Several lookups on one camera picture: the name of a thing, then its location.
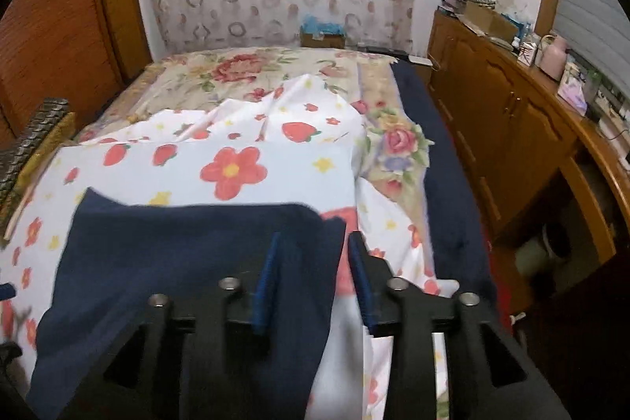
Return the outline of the brown louvered wooden wardrobe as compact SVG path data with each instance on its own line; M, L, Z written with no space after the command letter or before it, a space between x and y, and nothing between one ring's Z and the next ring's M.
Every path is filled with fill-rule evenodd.
M150 63L139 0L1 0L1 142L47 97L84 127Z

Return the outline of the cardboard box on sideboard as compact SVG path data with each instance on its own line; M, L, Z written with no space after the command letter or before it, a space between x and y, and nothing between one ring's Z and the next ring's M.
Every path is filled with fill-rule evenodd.
M505 42L511 42L518 34L517 27L503 15L473 2L465 5L463 17L486 35L501 38Z

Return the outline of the white flower strawberry sheet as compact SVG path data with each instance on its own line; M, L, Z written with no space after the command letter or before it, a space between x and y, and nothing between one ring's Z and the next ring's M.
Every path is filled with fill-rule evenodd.
M362 325L346 238L362 232L369 252L424 292L448 298L454 280L432 272L417 227L362 175L365 125L359 112L315 80L284 83L260 102L228 99L213 111L163 110L144 122L61 148L32 192L1 254L1 278L16 289L1 305L3 339L22 349L28 392L36 332L50 308L57 267L87 191L125 206L302 205L345 223L329 336L306 419L379 419L384 414L392 342Z

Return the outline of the dark circle-patterned folded blanket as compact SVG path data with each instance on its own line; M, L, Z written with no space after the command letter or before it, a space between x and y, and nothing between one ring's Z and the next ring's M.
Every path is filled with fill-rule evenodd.
M1 151L1 236L27 197L36 172L76 132L76 115L62 98L46 98L17 140Z

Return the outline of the pink thermos jug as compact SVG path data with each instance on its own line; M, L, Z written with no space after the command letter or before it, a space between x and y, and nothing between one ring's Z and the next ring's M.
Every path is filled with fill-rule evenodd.
M548 34L540 42L541 58L538 68L552 80L558 82L567 61L567 42L561 35Z

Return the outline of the navy blue mattress cover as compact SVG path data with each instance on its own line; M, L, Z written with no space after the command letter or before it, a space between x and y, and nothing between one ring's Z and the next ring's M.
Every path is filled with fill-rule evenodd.
M391 66L406 115L434 142L424 187L435 272L455 279L463 291L476 293L492 307L498 291L492 280L487 240L465 171L424 81L411 64Z

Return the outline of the navy blue printed t-shirt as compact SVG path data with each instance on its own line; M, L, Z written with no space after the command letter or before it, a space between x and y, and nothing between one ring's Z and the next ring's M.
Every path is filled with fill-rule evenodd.
M125 206L87 191L36 332L27 401L63 419L81 381L155 294L184 298L232 275L275 233L278 289L267 329L235 342L250 391L240 419L301 419L326 346L346 226L302 205Z

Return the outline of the long wooden sideboard cabinet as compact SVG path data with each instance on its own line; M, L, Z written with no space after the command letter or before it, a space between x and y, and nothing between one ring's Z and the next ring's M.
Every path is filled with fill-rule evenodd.
M600 262L629 232L629 177L595 125L556 96L555 84L461 21L436 12L429 92L450 129L493 239L514 230L562 176Z

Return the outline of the pink tissue pack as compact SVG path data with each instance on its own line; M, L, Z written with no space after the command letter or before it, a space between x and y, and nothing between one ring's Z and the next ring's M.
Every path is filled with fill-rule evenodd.
M587 102L582 89L582 81L573 74L563 74L556 96L569 104L576 113L584 116L587 111Z

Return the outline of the beige rose floral bedspread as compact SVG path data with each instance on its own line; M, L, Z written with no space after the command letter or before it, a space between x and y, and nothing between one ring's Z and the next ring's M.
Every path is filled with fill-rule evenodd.
M366 137L362 175L396 202L427 235L424 179L432 141L402 107L394 57L352 50L256 47L197 51L147 65L96 122L79 132L81 142L126 128L163 109L211 110L228 99L260 102L279 94L294 77L309 74L304 111L314 112L315 80L362 116Z

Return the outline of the grey window roller blind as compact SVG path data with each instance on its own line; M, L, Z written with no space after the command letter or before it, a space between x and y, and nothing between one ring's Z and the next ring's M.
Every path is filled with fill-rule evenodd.
M553 30L629 94L629 19L617 0L558 0Z

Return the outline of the small cardboard box blue contents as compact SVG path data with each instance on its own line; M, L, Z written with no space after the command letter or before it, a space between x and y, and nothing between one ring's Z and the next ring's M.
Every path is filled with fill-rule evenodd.
M300 26L300 45L309 48L344 49L345 29L339 23L320 21L317 17L308 15Z

